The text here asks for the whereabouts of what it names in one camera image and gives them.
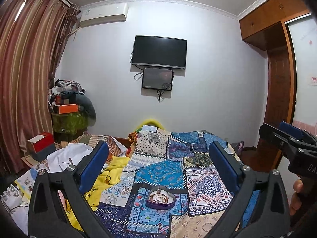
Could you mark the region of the person's right hand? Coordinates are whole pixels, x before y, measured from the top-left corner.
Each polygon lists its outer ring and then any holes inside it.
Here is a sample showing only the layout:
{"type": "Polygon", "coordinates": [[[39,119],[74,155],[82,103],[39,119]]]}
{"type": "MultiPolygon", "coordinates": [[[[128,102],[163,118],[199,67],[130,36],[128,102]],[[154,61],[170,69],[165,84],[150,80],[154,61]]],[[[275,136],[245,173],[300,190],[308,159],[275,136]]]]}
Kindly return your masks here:
{"type": "Polygon", "coordinates": [[[301,179],[298,179],[294,182],[294,185],[293,185],[294,193],[291,197],[290,204],[289,204],[290,216],[295,215],[297,210],[299,210],[301,207],[301,200],[299,198],[299,194],[301,193],[303,188],[304,188],[304,184],[301,179]]]}

